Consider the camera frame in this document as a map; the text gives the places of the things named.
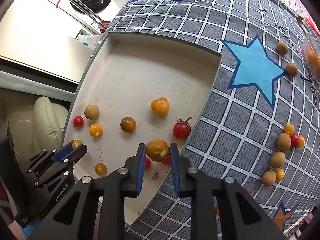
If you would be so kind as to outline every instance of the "kiwi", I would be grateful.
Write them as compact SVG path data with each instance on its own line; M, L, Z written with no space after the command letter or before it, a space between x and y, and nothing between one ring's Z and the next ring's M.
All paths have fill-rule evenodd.
M288 53L288 46L283 41L278 42L277 49L281 55L285 55Z
M284 152L290 148L291 145L291 138L290 135L283 132L280 133L277 139L277 145L280 151Z
M295 63L288 63L285 70L291 77L296 77L298 75L298 67Z
M272 186L277 179L277 175L274 171L266 171L262 176L262 183L265 186Z
M276 152L270 158L270 166L272 168L280 168L284 165L285 155L283 152Z
M99 108L95 105L89 105L84 110L84 116L89 120L97 119L99 114Z

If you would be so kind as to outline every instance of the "silver screw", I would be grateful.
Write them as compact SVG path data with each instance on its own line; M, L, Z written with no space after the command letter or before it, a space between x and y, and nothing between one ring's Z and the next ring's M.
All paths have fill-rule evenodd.
M231 176L227 176L224 178L225 182L228 183L228 184L232 184L235 182L235 179Z
M82 183L89 183L91 178L89 176L85 176L81 179Z
M128 172L128 169L125 168L125 167L123 167L123 168L120 168L120 169L118 170L118 172L119 172L120 174L126 174L126 173Z
M198 172L198 169L195 168L195 167L190 167L190 168L188 169L188 172L191 173L191 174L196 174L196 173Z

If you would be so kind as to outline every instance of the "red tomato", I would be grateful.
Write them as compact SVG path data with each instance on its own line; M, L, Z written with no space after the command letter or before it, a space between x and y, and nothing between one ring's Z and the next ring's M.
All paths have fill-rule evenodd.
M173 127L173 136L176 139L187 139L191 132L191 124L188 123L188 120L191 119L189 117L187 120L183 121L181 119Z
M162 161L162 163L163 163L164 165L170 165L170 157L167 156L166 158L164 158L164 160Z
M147 171L150 169L150 167L151 167L151 160L148 157L146 157L146 165L144 166L144 170Z
M73 119L73 124L75 126L83 126L83 118L81 116L76 116L74 119Z
M291 147L295 148L299 145L299 135L294 133L291 137Z

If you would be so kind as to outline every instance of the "orange star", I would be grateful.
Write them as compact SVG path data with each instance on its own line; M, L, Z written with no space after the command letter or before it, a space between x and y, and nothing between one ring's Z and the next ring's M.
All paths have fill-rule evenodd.
M283 232L284 231L284 224L288 221L288 219L292 216L292 214L295 212L297 207L300 203L295 205L290 211L286 212L284 209L284 205L281 202L276 214L273 217L273 222L279 227L279 229Z

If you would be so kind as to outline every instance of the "blue gripper pad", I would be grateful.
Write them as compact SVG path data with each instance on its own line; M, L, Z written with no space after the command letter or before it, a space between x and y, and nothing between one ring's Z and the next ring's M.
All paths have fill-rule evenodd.
M180 195L180 176L178 172L177 162L176 158L180 158L179 151L177 148L177 145L170 144L170 166L171 166L171 173L172 173L172 181L173 181L173 187L174 191L176 192L177 196Z
M136 185L136 189L135 189L135 193L137 196L140 195L140 192L142 190L144 168L146 165L146 145L145 144L140 143L136 157L138 156L138 153L140 153L140 152L141 152L141 156L140 156L140 162L139 162L139 166L138 166L138 170L137 170L137 185Z
M73 141L69 142L67 145L65 145L61 150L59 150L58 152L56 152L54 154L54 157L53 157L53 161L55 163L58 163L58 162L61 162L61 160L67 156L70 152L73 151L72 149L72 143Z

